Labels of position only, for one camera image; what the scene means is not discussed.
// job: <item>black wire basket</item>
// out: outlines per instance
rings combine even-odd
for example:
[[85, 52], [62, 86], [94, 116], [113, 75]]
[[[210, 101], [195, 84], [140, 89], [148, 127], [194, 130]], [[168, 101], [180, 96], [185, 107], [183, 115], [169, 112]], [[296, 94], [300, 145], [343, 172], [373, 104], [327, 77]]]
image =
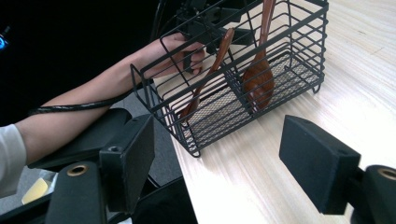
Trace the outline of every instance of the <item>black wire basket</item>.
[[[176, 27], [160, 37], [163, 40], [164, 36], [179, 32], [189, 41], [171, 51], [163, 44], [168, 52], [165, 56], [142, 70], [133, 65], [131, 68], [133, 74], [142, 79], [143, 90], [135, 92], [137, 98], [193, 157], [200, 157], [201, 149], [257, 117], [305, 91], [319, 91], [325, 76], [329, 6], [326, 0], [278, 0], [268, 39], [258, 46], [262, 1], [196, 2], [200, 4], [194, 1], [184, 4], [175, 16]], [[235, 32], [228, 53], [220, 68], [205, 76], [218, 54], [220, 40], [231, 27]], [[197, 41], [205, 45], [206, 56], [202, 61], [204, 69], [199, 75], [192, 75], [188, 65], [178, 65], [180, 62], [175, 62], [172, 56]], [[242, 77], [252, 66], [254, 56], [264, 49], [264, 60], [269, 62], [268, 69], [273, 74], [270, 81], [275, 85], [265, 107], [253, 109]], [[192, 53], [185, 54], [183, 62], [188, 62]], [[169, 58], [177, 67], [177, 73], [144, 78], [147, 70]], [[205, 85], [203, 90], [193, 97], [201, 85]], [[181, 118], [181, 111], [197, 97], [198, 107], [187, 119]]]

